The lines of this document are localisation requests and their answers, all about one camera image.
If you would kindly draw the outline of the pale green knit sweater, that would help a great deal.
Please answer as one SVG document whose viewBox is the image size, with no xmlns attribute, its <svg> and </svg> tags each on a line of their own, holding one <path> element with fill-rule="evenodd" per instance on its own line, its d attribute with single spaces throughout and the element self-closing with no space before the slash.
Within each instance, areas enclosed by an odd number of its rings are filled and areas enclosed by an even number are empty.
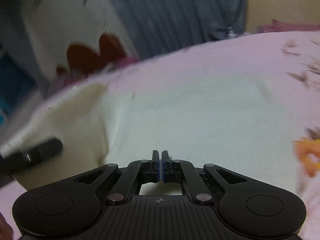
<svg viewBox="0 0 320 240">
<path fill-rule="evenodd" d="M 172 159 L 197 167 L 214 163 L 293 192 L 291 142 L 298 131 L 263 82 L 243 77 L 118 93 L 91 83 L 39 108 L 1 152 L 9 155 L 51 137 L 62 141 L 59 157 L 16 176 L 26 189 L 166 150 Z"/>
</svg>

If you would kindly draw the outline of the blue grey left curtain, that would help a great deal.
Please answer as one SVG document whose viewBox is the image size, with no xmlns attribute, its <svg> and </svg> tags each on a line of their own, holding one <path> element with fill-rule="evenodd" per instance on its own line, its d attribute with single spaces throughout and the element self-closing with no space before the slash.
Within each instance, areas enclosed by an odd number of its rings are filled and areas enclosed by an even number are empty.
<svg viewBox="0 0 320 240">
<path fill-rule="evenodd" d="M 23 22 L 20 0 L 1 0 L 1 44 L 9 56 L 28 73 L 46 97 L 50 81 L 37 62 Z"/>
</svg>

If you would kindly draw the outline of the blue grey curtain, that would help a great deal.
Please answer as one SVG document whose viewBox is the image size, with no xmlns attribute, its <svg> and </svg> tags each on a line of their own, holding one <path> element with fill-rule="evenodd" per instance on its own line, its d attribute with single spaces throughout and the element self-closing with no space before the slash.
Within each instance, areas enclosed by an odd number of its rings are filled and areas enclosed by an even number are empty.
<svg viewBox="0 0 320 240">
<path fill-rule="evenodd" d="M 247 0 L 110 0 L 141 59 L 245 32 Z"/>
<path fill-rule="evenodd" d="M 23 22 L 20 0 L 1 0 L 1 44 L 9 56 L 28 73 L 46 97 L 50 81 L 37 62 Z"/>
</svg>

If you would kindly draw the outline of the red heart shaped headboard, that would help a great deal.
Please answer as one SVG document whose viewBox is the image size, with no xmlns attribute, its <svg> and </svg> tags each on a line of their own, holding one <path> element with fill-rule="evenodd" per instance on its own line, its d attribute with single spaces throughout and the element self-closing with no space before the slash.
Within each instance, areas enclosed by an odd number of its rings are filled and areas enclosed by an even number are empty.
<svg viewBox="0 0 320 240">
<path fill-rule="evenodd" d="M 135 57 L 127 55 L 119 37 L 111 32 L 100 36 L 98 50 L 83 43 L 70 44 L 66 57 L 69 68 L 57 66 L 57 76 L 71 72 L 88 75 L 104 69 L 108 64 L 114 63 L 116 68 L 122 68 L 137 62 Z"/>
</svg>

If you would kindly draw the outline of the blue grey centre curtain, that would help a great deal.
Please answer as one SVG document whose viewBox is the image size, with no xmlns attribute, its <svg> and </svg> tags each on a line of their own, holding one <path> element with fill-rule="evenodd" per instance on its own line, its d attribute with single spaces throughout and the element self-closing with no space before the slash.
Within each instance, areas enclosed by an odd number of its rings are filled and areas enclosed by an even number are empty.
<svg viewBox="0 0 320 240">
<path fill-rule="evenodd" d="M 110 0 L 141 59 L 245 32 L 247 0 Z"/>
</svg>

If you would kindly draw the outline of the magenta pillow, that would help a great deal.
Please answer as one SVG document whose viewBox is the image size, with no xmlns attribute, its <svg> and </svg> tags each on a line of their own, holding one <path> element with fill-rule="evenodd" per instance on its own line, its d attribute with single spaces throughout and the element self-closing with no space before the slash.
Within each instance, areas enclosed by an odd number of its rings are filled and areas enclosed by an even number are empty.
<svg viewBox="0 0 320 240">
<path fill-rule="evenodd" d="M 261 25 L 258 27 L 261 33 L 276 33 L 288 31 L 319 31 L 319 24 L 304 24 L 304 23 L 284 23 L 273 19 L 270 24 Z"/>
</svg>

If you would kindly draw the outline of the cream round headboard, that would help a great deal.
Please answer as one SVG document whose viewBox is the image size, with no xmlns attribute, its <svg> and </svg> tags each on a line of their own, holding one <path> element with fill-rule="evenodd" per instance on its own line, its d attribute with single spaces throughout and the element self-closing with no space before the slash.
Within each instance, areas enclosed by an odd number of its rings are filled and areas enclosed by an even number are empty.
<svg viewBox="0 0 320 240">
<path fill-rule="evenodd" d="M 246 31 L 272 20 L 284 23 L 319 24 L 319 0 L 248 0 Z"/>
</svg>

